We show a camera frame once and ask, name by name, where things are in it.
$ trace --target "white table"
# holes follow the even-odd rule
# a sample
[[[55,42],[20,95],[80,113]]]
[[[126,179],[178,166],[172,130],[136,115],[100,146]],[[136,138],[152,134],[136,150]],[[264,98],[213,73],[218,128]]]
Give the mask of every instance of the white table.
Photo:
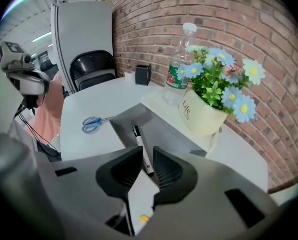
[[[67,97],[64,100],[61,119],[62,160],[86,158],[123,149],[123,143],[109,122],[103,124],[100,131],[85,134],[81,131],[82,121],[91,116],[102,118],[116,116],[140,103],[142,97],[158,93],[161,88],[152,82],[149,86],[135,85],[122,77]],[[161,107],[164,115],[174,115],[167,123],[174,124],[173,126],[180,131],[183,123],[177,120],[176,109],[172,106]],[[243,138],[226,125],[223,125],[214,149],[208,152],[206,158],[231,167],[267,191],[267,163]]]
[[[64,100],[60,143],[62,160],[87,158],[124,148],[109,122],[94,134],[82,132],[82,122],[92,116],[107,118],[140,103],[141,98],[161,87],[153,82],[136,85],[117,78],[79,91]]]

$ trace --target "chair backrest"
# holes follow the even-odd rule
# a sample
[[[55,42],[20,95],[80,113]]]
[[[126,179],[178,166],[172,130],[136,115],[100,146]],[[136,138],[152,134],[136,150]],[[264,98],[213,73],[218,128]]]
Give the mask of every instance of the chair backrest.
[[[70,74],[79,91],[115,79],[113,56],[104,50],[83,53],[72,61]]]

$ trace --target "bottle cap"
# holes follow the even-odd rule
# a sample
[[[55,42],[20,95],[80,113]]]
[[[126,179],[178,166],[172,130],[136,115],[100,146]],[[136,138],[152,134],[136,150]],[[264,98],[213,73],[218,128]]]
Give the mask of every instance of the bottle cap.
[[[182,29],[196,32],[197,31],[197,25],[193,24],[193,23],[186,22],[185,24],[183,24]]]

